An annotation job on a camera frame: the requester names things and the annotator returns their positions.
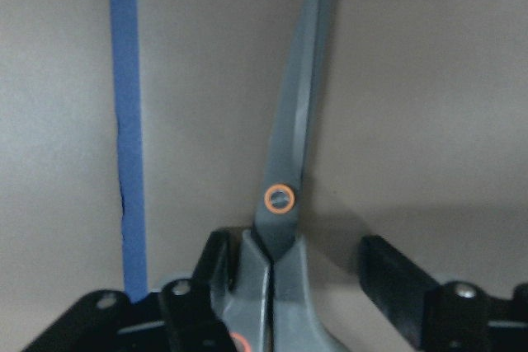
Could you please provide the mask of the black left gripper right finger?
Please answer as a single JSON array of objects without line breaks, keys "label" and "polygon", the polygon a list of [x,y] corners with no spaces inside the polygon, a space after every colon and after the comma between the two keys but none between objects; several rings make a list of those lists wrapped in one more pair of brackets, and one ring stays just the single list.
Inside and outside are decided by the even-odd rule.
[{"label": "black left gripper right finger", "polygon": [[380,236],[361,239],[360,285],[416,351],[490,351],[489,297],[473,284],[440,284]]}]

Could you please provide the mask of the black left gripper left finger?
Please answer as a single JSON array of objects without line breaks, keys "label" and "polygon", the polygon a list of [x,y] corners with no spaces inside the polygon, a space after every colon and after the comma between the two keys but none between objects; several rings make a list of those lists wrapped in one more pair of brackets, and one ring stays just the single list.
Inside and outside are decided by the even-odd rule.
[{"label": "black left gripper left finger", "polygon": [[222,320],[232,278],[231,234],[220,229],[210,234],[192,276],[158,294],[171,351],[236,350]]}]

